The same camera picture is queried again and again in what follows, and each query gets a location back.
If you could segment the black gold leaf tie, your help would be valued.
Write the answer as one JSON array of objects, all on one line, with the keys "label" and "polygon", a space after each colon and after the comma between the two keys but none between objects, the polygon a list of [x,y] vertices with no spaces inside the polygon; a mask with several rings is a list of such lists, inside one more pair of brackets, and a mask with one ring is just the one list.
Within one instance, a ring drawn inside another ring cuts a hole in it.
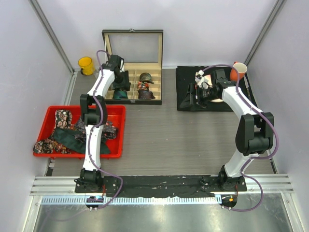
[{"label": "black gold leaf tie", "polygon": [[131,83],[129,81],[128,71],[120,72],[115,75],[115,80],[112,83],[113,90],[130,90]]}]

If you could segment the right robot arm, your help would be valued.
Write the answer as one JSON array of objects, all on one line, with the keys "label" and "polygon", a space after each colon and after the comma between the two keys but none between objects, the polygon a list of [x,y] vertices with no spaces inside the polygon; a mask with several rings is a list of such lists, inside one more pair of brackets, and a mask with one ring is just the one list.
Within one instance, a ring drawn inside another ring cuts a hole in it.
[{"label": "right robot arm", "polygon": [[189,84],[180,108],[207,108],[211,101],[218,99],[225,102],[239,119],[236,151],[229,162],[222,166],[214,181],[218,188],[232,191],[244,183],[243,172],[252,160],[272,148],[274,116],[248,102],[235,81],[217,78],[213,82],[211,76],[205,75],[202,70],[196,72],[195,82]]}]

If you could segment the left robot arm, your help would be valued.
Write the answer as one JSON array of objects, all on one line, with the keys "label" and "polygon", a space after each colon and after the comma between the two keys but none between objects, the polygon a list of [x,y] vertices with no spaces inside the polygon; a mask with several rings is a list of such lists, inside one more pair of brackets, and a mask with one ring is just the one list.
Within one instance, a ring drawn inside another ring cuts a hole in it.
[{"label": "left robot arm", "polygon": [[103,187],[100,147],[103,127],[108,113],[104,96],[112,83],[121,83],[124,78],[124,59],[111,55],[100,67],[98,78],[87,94],[80,96],[81,119],[85,124],[86,149],[80,177],[75,179],[76,193],[97,193]]}]

